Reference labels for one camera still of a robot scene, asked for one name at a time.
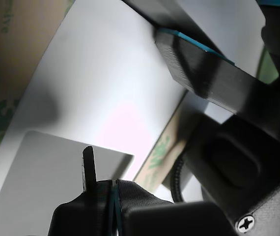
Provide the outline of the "black textured gripper finger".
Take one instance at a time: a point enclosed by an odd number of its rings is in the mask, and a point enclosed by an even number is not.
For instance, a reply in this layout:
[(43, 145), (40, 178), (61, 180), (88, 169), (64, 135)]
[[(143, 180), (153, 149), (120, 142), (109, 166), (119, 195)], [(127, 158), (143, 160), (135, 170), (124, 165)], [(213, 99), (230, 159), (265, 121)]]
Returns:
[(132, 181), (116, 181), (116, 225), (120, 236), (234, 236), (221, 209), (212, 202), (171, 203)]

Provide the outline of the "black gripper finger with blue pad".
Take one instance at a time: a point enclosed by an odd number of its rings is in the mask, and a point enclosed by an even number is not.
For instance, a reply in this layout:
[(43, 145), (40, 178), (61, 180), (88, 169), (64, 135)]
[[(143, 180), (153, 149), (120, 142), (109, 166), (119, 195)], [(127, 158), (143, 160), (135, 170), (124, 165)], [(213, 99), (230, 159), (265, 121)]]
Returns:
[(246, 25), (237, 10), (238, 0), (132, 0), (130, 4), (160, 27), (177, 30), (223, 54), (254, 75), (250, 37), (242, 36)]
[(156, 45), (175, 81), (230, 112), (248, 112), (271, 97), (266, 84), (181, 33), (159, 29)]

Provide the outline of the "gripper finger with thin blade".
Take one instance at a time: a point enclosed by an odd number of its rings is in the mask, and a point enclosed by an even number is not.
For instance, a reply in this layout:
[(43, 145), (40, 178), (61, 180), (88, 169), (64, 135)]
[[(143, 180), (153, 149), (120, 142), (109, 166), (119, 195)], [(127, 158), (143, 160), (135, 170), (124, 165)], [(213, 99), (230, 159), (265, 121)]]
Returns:
[(113, 203), (112, 180), (96, 180), (93, 147), (83, 150), (83, 192), (59, 205), (53, 213), (50, 236), (111, 235)]

